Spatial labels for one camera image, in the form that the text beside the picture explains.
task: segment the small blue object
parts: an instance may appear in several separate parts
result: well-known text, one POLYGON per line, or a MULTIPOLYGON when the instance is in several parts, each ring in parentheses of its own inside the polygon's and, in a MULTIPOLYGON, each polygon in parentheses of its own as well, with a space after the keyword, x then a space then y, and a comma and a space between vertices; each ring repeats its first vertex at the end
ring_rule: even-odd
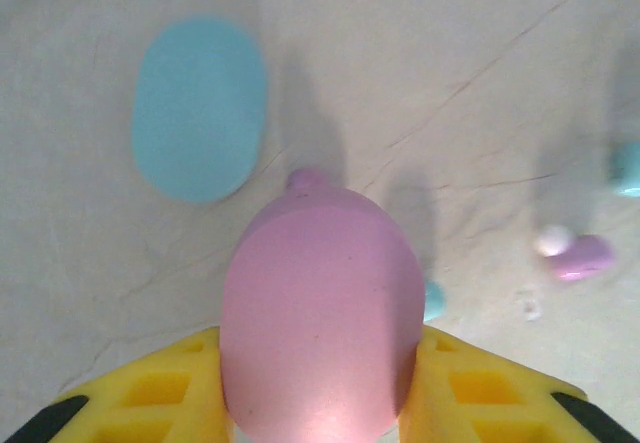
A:
POLYGON ((426 285, 427 302, 424 307, 424 322, 433 320, 444 313, 447 300, 444 291, 435 281, 428 281, 426 285))
POLYGON ((611 184, 620 195, 640 197, 640 142, 624 144, 613 153, 611 184))
POLYGON ((267 76, 249 34, 200 16, 170 26, 146 52, 133 109, 133 153, 161 191, 224 198, 260 155, 267 76))

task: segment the small white object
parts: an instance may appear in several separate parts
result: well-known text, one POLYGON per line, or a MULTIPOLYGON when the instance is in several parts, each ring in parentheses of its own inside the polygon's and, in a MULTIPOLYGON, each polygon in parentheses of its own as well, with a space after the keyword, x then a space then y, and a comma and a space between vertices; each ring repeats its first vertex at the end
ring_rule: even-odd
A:
POLYGON ((564 253, 573 244, 575 236, 560 225, 545 226, 534 243, 534 247, 542 256, 556 256, 564 253))

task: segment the pink object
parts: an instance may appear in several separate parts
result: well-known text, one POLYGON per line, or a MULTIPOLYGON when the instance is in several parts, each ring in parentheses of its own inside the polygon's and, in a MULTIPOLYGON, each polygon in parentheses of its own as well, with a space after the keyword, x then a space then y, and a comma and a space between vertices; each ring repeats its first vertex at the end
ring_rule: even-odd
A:
POLYGON ((613 265, 615 256, 604 238, 583 235, 576 238, 564 253, 549 256, 547 261, 558 278, 575 281, 609 268, 613 265))
POLYGON ((375 203, 300 174, 231 261, 220 333, 227 407, 256 443, 372 443, 409 388, 422 271, 375 203))

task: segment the blue object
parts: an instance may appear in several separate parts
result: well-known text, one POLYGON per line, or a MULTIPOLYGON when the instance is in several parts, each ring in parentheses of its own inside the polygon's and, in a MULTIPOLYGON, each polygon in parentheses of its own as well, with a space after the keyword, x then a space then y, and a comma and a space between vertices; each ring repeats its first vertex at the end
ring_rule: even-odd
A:
POLYGON ((424 322, 441 316, 447 306, 444 290, 435 281, 428 281, 426 285, 427 302, 424 307, 424 322))
POLYGON ((611 184, 620 195, 640 197, 640 142, 624 144, 613 153, 611 184))
POLYGON ((133 109, 140 171, 169 196, 224 198, 260 155, 267 76, 259 48, 229 21, 195 17, 146 52, 133 109))

